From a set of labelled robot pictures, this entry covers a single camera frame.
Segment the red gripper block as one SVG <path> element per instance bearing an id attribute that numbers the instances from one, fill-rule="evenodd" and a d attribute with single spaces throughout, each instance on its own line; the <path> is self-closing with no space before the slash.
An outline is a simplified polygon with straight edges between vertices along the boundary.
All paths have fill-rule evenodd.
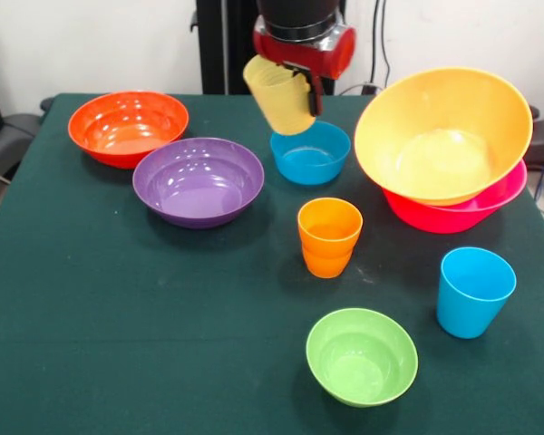
<path id="1" fill-rule="evenodd" d="M 309 112 L 321 114 L 324 89 L 320 77 L 336 80 L 348 68 L 355 51 L 356 32 L 350 26 L 338 24 L 320 39 L 295 43 L 280 41 L 260 26 L 254 29 L 253 42 L 257 53 L 270 62 L 312 73 L 306 76 Z"/>

